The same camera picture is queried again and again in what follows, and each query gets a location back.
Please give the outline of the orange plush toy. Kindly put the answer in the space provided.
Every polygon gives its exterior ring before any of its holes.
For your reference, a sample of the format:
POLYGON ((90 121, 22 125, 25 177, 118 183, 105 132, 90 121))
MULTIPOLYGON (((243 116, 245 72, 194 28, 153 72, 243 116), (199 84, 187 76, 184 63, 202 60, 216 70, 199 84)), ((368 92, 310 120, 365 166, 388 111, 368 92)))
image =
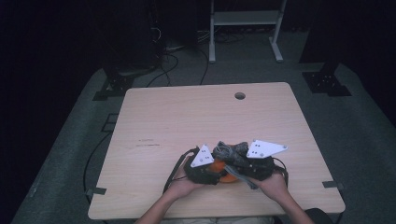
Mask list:
POLYGON ((228 158, 232 152, 233 150, 229 145, 222 144, 217 145, 212 151, 214 161, 209 165, 208 170, 214 173, 220 173, 220 183, 233 183, 237 181, 234 175, 229 174, 225 170, 225 159, 228 158))

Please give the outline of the dark rounded object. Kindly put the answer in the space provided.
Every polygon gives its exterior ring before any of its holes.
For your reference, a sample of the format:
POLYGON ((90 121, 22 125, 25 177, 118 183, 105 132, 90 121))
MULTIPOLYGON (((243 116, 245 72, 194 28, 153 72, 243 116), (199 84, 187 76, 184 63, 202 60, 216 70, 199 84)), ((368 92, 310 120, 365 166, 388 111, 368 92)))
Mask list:
POLYGON ((332 219, 319 208, 311 208, 305 211, 315 224, 333 224, 332 219))

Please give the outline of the black stand base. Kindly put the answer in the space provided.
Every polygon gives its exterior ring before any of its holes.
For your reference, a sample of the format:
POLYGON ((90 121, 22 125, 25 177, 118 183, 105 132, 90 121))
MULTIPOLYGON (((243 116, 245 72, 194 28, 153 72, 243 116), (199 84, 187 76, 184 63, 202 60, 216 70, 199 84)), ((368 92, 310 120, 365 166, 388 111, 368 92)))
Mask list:
POLYGON ((132 88, 134 77, 117 75, 107 77, 101 90, 93 96, 94 101, 104 101, 109 97, 123 97, 132 88))
POLYGON ((346 86, 337 79, 335 70, 339 63, 326 62, 319 71, 303 72, 303 77, 313 93, 326 93, 331 97, 350 96, 346 86))

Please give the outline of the person's right hand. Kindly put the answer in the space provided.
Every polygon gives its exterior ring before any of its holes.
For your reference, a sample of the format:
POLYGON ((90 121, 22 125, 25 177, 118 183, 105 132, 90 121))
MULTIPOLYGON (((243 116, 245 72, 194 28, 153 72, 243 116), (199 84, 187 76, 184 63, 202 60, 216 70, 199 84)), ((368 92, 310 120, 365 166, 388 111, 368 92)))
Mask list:
POLYGON ((284 176, 280 173, 272 174, 263 181, 254 178, 251 178, 250 181, 261 189, 267 197, 277 202, 279 205, 285 204, 291 200, 284 176))

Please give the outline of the black rectangular floor frame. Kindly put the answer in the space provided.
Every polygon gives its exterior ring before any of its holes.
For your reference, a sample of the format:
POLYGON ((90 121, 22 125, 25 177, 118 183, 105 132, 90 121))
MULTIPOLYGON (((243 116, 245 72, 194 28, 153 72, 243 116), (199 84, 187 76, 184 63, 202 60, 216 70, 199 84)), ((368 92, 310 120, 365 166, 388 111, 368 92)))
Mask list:
POLYGON ((109 113, 106 117, 106 120, 102 126, 102 133, 112 133, 116 127, 117 120, 119 114, 118 113, 109 113))

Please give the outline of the person's left hand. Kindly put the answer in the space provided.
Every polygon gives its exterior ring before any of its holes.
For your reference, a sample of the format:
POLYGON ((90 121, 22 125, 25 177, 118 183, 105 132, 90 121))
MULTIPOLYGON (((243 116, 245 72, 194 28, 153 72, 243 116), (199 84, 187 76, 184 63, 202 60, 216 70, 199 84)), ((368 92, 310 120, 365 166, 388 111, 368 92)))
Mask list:
POLYGON ((193 191, 201 188, 203 184, 196 184, 188 179, 184 174, 176 175, 165 191, 164 195, 174 201, 190 195, 193 191))

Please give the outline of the grey fluffy cloth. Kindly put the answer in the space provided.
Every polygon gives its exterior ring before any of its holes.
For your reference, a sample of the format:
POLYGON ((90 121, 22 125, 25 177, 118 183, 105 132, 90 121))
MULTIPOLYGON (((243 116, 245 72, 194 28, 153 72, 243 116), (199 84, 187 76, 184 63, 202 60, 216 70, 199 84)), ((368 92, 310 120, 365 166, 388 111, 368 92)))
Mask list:
MULTIPOLYGON (((218 142, 218 145, 219 144, 226 145, 221 141, 218 142)), ((229 174, 234 175, 237 180, 247 183, 251 189, 257 189, 258 187, 248 179, 247 174, 247 170, 252 167, 250 161, 247 158, 248 143, 242 142, 236 145, 231 145, 230 147, 232 148, 233 152, 228 158, 225 159, 225 170, 229 174)))

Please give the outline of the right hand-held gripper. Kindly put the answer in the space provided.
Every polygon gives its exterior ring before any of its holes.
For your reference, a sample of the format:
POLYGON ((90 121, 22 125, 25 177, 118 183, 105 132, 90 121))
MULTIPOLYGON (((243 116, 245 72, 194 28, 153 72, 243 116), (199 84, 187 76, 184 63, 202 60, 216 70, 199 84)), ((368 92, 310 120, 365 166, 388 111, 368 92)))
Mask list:
POLYGON ((289 180, 289 173, 286 165, 274 155, 287 150, 285 145, 253 140, 247 151, 247 158, 252 167, 247 170, 247 176, 263 181, 273 173, 280 172, 286 181, 289 180))

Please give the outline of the white metal stand frame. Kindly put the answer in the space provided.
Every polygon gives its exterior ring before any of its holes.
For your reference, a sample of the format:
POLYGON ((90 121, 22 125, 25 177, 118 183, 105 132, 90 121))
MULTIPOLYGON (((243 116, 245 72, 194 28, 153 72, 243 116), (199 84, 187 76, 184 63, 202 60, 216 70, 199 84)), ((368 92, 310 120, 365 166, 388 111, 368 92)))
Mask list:
POLYGON ((218 26, 242 26, 242 25, 274 25, 273 35, 269 37, 269 43, 278 63, 284 61, 277 44, 278 35, 283 21, 285 8, 288 0, 280 0, 280 7, 277 10, 261 11, 225 11, 215 10, 215 0, 211 0, 210 23, 209 23, 209 44, 208 61, 216 61, 215 28, 218 26))

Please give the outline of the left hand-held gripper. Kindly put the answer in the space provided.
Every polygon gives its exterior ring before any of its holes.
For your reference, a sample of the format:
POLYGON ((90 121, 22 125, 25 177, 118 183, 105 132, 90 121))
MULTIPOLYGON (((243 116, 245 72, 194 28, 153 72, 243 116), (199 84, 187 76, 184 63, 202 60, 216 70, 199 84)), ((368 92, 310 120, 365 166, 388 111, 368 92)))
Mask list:
POLYGON ((215 161, 207 145, 197 147, 192 151, 193 155, 188 158, 184 165, 187 178, 196 184, 217 185, 221 173, 213 172, 209 166, 215 161))

